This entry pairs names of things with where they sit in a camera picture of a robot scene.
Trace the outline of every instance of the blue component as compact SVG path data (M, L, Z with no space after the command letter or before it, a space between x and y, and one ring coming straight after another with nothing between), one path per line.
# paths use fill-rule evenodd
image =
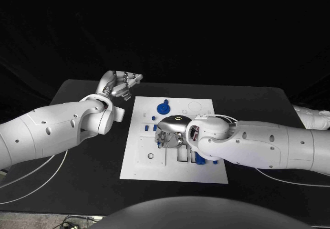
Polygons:
M164 103L163 104L159 104L159 106L157 106L157 112L161 115L166 115L170 112L170 106L169 106L169 100L167 99L164 100Z
M196 155L196 164L197 165L205 165L205 158L195 152Z

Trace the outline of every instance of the black backdrop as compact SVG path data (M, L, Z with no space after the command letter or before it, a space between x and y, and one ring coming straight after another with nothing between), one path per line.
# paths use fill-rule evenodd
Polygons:
M329 110L327 7L249 7L9 2L0 122L48 105L66 79L99 80L107 70L141 73L150 83L280 87L293 103Z

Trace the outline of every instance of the white board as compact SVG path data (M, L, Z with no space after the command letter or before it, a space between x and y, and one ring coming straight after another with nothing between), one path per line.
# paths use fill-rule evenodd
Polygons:
M164 99L169 100L170 106L166 115L157 112L157 105ZM190 146L182 146L180 149L159 149L154 142L153 127L163 118L183 115L195 119L197 114L215 114L210 99L135 97L121 179L228 184L222 159L216 165L208 160L205 165L197 165Z

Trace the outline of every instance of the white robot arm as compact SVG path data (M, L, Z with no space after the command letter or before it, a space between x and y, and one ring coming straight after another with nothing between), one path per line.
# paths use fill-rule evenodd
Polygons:
M79 102L35 109L0 125L0 169L10 165L52 156L81 142L105 135L112 121L121 122L124 110L114 106L112 97L131 97L130 88L143 75L108 71L95 94Z
M171 133L169 141L161 138ZM189 144L208 160L229 162L261 169L306 169L330 174L330 132L284 125L238 121L229 124L213 115L195 120L182 115L159 123L156 142L161 147Z

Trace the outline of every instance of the table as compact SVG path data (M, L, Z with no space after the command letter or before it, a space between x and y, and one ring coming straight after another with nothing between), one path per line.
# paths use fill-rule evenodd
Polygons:
M97 81L68 80L52 104L79 101L97 89ZM69 149L62 168L49 183L22 200L0 205L0 211L107 216L124 207L174 196L222 197L267 207L310 225L330 225L329 188L278 182L254 168L225 161L229 184L122 180L120 170L130 129L134 96L212 99L216 114L238 120L264 121L304 128L285 93L280 88L141 83L133 98L112 100L125 109L124 120L114 122L107 135L86 139ZM63 153L27 178L0 189L0 202L30 193L53 175ZM12 166L6 181L29 173L48 158ZM330 177L310 171L264 170L293 182L330 184Z

